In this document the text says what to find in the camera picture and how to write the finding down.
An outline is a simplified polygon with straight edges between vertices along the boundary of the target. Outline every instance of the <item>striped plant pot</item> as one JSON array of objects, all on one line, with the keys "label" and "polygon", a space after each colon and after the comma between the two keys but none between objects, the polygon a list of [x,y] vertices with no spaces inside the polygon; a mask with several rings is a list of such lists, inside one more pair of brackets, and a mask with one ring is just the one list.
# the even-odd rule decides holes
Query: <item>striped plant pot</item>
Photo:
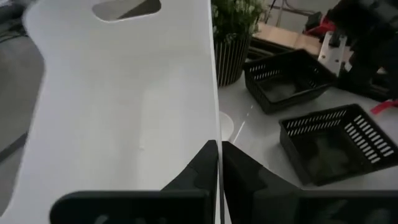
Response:
[{"label": "striped plant pot", "polygon": [[215,42],[215,57],[218,86],[236,82],[242,75],[242,66],[248,56],[251,37],[231,43]]}]

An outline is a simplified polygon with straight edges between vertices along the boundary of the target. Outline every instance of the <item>gray floor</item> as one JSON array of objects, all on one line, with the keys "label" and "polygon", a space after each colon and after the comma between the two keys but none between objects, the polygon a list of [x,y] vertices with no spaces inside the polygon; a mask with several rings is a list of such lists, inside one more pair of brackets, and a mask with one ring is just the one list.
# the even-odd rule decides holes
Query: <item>gray floor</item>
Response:
[{"label": "gray floor", "polygon": [[[127,6],[140,2],[142,0],[122,0],[120,7],[109,6],[108,12],[101,6],[96,10],[101,17],[112,20],[127,12]],[[296,7],[326,12],[338,0],[289,2]],[[276,24],[277,13],[278,10],[272,11],[269,24]],[[305,16],[284,12],[280,26],[301,32],[306,20]],[[21,37],[0,44],[0,151],[28,130],[42,74],[43,59],[29,38]],[[0,215],[11,197],[22,153],[22,149],[18,150],[0,164]]]}]

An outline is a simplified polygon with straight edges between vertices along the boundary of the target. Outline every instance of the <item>green plant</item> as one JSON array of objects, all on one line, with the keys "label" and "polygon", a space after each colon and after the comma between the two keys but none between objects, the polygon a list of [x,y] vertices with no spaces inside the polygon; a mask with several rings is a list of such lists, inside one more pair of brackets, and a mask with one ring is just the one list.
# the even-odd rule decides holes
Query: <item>green plant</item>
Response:
[{"label": "green plant", "polygon": [[211,0],[214,39],[231,42],[257,32],[266,7],[266,0]]}]

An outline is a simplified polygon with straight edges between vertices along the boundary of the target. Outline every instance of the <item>slotted basket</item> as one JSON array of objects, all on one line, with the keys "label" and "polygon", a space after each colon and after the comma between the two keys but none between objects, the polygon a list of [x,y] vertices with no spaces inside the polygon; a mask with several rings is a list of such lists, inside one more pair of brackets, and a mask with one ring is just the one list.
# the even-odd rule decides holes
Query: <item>slotted basket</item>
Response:
[{"label": "slotted basket", "polygon": [[295,50],[244,64],[246,88],[265,113],[313,100],[336,76],[305,50]]},{"label": "slotted basket", "polygon": [[356,104],[280,126],[280,143],[303,184],[324,185],[398,164],[397,146]]}]

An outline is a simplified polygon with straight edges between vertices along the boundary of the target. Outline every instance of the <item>potted plant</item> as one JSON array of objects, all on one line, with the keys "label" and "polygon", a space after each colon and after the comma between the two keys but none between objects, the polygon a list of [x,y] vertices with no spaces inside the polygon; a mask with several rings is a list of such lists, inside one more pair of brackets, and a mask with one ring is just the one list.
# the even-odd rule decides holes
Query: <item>potted plant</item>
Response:
[{"label": "potted plant", "polygon": [[218,86],[240,78],[251,36],[266,6],[265,0],[211,0]]}]

